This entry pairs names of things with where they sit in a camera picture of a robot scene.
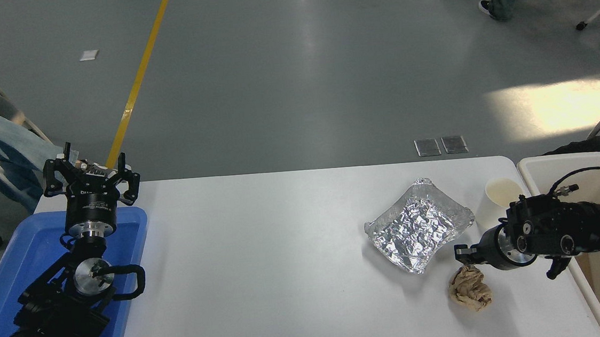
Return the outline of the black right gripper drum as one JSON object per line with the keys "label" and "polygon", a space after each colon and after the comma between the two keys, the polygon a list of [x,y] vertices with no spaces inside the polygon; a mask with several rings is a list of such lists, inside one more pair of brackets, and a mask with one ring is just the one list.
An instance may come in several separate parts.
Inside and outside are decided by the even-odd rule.
{"label": "black right gripper drum", "polygon": [[505,225],[498,225],[484,232],[479,248],[481,257],[486,264],[499,270],[512,270],[519,268],[517,254],[511,254],[514,250],[511,238],[505,231]]}

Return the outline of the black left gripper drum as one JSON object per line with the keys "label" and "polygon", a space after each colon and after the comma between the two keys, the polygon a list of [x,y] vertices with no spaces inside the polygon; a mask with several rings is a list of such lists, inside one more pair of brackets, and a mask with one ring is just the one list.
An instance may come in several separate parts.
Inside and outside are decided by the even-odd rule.
{"label": "black left gripper drum", "polygon": [[88,224],[115,228],[120,193],[109,177],[76,176],[66,187],[66,231],[85,230]]}

